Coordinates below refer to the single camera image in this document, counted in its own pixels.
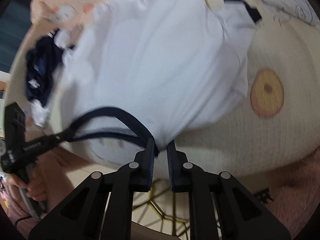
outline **black device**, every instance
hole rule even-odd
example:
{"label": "black device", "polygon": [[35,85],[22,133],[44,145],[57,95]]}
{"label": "black device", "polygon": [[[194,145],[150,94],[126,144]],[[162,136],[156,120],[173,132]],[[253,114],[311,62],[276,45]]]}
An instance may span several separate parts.
{"label": "black device", "polygon": [[[79,118],[81,122],[76,121],[79,125],[71,125],[59,134],[25,143],[20,132],[24,131],[23,112],[16,103],[5,111],[8,114],[5,116],[6,125],[13,123],[14,128],[5,131],[8,148],[1,157],[1,165],[4,172],[15,173],[23,179],[26,179],[25,172],[20,171],[40,154],[70,140],[75,127],[78,128],[92,117],[110,116],[110,108],[97,109]],[[116,172],[105,175],[93,172],[31,230],[29,240],[98,240],[100,234],[101,239],[130,239],[133,194],[150,190],[157,148],[152,136],[147,138],[143,128],[137,129],[139,124],[143,126],[138,120],[131,118],[134,122],[129,122],[123,118],[128,115],[126,112],[121,116],[117,114],[117,118],[139,134],[142,143],[145,143],[145,150],[136,153],[133,162],[123,165]],[[212,174],[189,163],[186,154],[177,151],[173,141],[167,146],[167,158],[172,191],[189,193],[191,240],[219,239],[212,196],[223,239],[291,239],[284,225],[230,173]],[[37,210],[37,204],[34,204],[34,210]]]}

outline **hand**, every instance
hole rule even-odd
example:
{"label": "hand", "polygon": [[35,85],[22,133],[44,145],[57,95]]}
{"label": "hand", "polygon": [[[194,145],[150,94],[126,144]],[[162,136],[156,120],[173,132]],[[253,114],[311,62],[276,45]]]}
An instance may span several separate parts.
{"label": "hand", "polygon": [[26,188],[28,190],[27,196],[36,201],[44,201],[48,198],[44,177],[38,164],[33,167],[32,179],[28,184],[24,183],[22,179],[15,174],[10,174],[8,176],[7,184],[13,199],[24,210],[26,208],[18,188]]}

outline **navy clothing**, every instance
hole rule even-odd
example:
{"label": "navy clothing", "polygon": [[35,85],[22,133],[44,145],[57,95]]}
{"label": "navy clothing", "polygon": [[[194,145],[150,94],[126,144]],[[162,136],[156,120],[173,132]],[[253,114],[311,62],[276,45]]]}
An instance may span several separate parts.
{"label": "navy clothing", "polygon": [[54,44],[53,37],[42,37],[26,55],[26,97],[37,99],[45,107],[53,87],[52,73],[62,62],[63,49]]}

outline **white shirt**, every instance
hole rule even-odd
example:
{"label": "white shirt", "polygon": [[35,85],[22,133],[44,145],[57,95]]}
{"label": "white shirt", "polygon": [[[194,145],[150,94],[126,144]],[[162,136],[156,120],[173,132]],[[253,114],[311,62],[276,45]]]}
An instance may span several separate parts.
{"label": "white shirt", "polygon": [[[213,12],[204,0],[108,0],[94,16],[75,51],[64,54],[63,128],[93,109],[118,107],[148,128],[162,150],[247,96],[255,23],[242,2]],[[81,132],[103,128],[127,129],[100,117]]]}

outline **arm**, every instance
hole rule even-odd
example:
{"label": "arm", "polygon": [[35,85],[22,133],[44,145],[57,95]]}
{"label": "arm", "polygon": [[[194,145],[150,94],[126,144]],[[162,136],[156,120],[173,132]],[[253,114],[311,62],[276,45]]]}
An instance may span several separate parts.
{"label": "arm", "polygon": [[[50,212],[74,189],[66,171],[67,169],[59,162],[59,157],[51,150],[39,156],[38,163],[33,170],[33,178],[28,185],[15,175],[10,175],[7,188],[9,191],[8,217],[11,222],[15,224],[18,219],[28,216],[28,210],[18,190],[19,187],[27,188],[29,196],[37,201],[47,200],[48,212]],[[33,218],[29,218],[18,222],[17,229],[25,238],[28,238],[35,225]]]}
{"label": "arm", "polygon": [[320,202],[320,149],[304,159],[266,172],[274,199],[267,208],[286,226],[292,239]]}
{"label": "arm", "polygon": [[[37,131],[37,130],[29,131],[26,133],[26,140],[31,141],[33,139],[39,138],[44,135],[45,135],[45,133],[42,131]],[[89,166],[90,164],[92,164],[92,162],[89,162],[89,161],[65,150],[62,147],[56,147],[56,148],[52,149],[51,151],[47,152],[46,154],[49,154],[50,158],[53,161],[58,162],[60,164],[60,166],[64,168],[65,172],[75,171],[75,170],[81,169],[83,167],[86,167],[86,166]],[[40,155],[38,157],[38,159],[41,160],[43,158],[43,156],[44,156],[44,154]]]}

